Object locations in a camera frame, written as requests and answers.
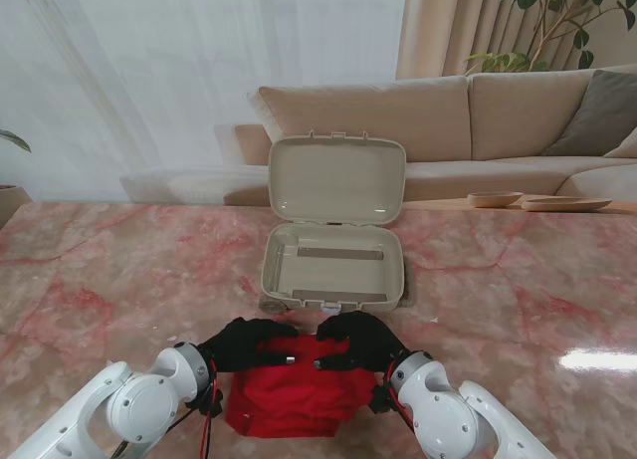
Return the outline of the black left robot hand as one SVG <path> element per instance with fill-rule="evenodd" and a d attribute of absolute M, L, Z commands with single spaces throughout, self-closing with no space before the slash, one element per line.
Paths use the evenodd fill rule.
<path fill-rule="evenodd" d="M 294 327 L 272 320 L 237 318 L 196 348 L 216 371 L 238 372 L 294 363 L 296 359 L 290 353 L 265 351 L 261 344 L 298 335 Z"/>

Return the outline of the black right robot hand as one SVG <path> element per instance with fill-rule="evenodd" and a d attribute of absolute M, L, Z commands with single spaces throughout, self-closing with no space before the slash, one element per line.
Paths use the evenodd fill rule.
<path fill-rule="evenodd" d="M 318 326 L 316 337 L 320 342 L 348 340 L 345 352 L 317 358 L 316 369 L 385 372 L 395 360 L 410 354 L 381 319 L 362 311 L 330 317 Z"/>

